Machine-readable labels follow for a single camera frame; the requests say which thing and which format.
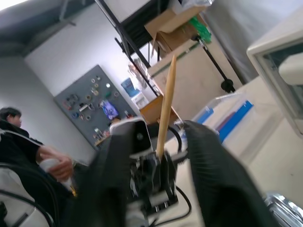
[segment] man's hand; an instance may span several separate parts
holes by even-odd
[[[42,146],[39,150],[40,161],[55,158],[59,160],[59,164],[53,166],[48,172],[59,182],[65,182],[73,174],[73,165],[71,158],[65,154],[56,151],[54,148]]]

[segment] gray pegboard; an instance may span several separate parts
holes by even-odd
[[[98,95],[95,96],[91,92],[91,88],[94,87],[98,91]],[[78,101],[75,102],[75,104],[72,106],[71,110],[68,110],[66,107],[64,107],[63,103],[70,95],[75,94],[79,98]],[[91,100],[87,100],[86,96],[90,95]],[[106,117],[104,114],[102,108],[98,108],[98,103],[101,100],[107,99],[119,112],[119,117],[124,118],[125,113],[124,111],[127,111],[133,116],[136,116],[136,113],[133,111],[133,109],[129,106],[129,104],[126,102],[124,97],[120,94],[118,89],[115,87],[115,85],[112,83],[112,81],[108,78],[108,76],[105,74],[105,72],[100,68],[100,66],[95,66],[92,68],[89,72],[87,72],[84,76],[79,78],[77,81],[72,83],[68,88],[66,88],[64,91],[62,91],[60,94],[58,94],[54,100],[58,104],[58,106],[61,108],[61,110],[66,114],[66,116],[73,122],[73,124],[78,128],[78,130],[82,133],[82,135],[86,138],[86,140],[91,144],[92,147],[97,149],[95,144],[95,139],[93,138],[93,135],[95,134],[94,129],[98,128],[101,131],[107,130],[108,125],[110,124],[110,120]],[[86,103],[90,104],[92,103],[95,107],[95,111],[92,111],[88,108],[86,108],[83,113],[85,116],[90,115],[91,120],[82,120],[81,118],[73,119],[72,114],[73,113],[79,113],[79,104],[80,103]]]

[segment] white table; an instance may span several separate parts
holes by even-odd
[[[245,91],[260,103],[276,105],[261,78],[256,78],[241,87],[239,91]],[[168,141],[166,148],[171,153],[176,152],[177,141],[175,139]],[[279,192],[303,207],[303,140],[295,134],[285,118],[257,152],[256,156],[252,160],[241,160],[241,162],[247,167],[262,193],[268,191]],[[188,218],[165,226],[204,226],[191,180],[188,161],[178,168],[176,185],[188,196],[193,205],[193,212]],[[178,197],[179,205],[163,213],[160,220],[173,218],[187,211],[186,202],[182,199],[182,196],[178,195]]]

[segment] pegboard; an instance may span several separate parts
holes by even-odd
[[[71,102],[73,95],[76,95],[78,100],[74,98],[74,104],[69,106],[66,99],[70,98]],[[96,141],[93,138],[93,135],[96,134],[94,129],[98,128],[102,132],[108,130],[108,125],[111,122],[102,108],[98,108],[100,101],[108,100],[118,111],[121,119],[126,117],[125,111],[136,116],[136,113],[120,94],[119,90],[98,65],[58,94],[54,100],[94,149],[97,149],[94,146]],[[90,110],[86,107],[80,112],[80,104],[92,104],[95,110]],[[91,116],[89,121],[86,120],[87,116]]]

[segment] wooden stick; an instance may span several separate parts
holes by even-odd
[[[171,112],[171,103],[174,96],[175,82],[176,82],[176,56],[174,55],[171,60],[169,74],[163,95],[162,110],[160,117],[160,126],[157,142],[157,155],[160,159],[164,154],[164,144],[166,142],[167,130],[169,126],[169,117]]]

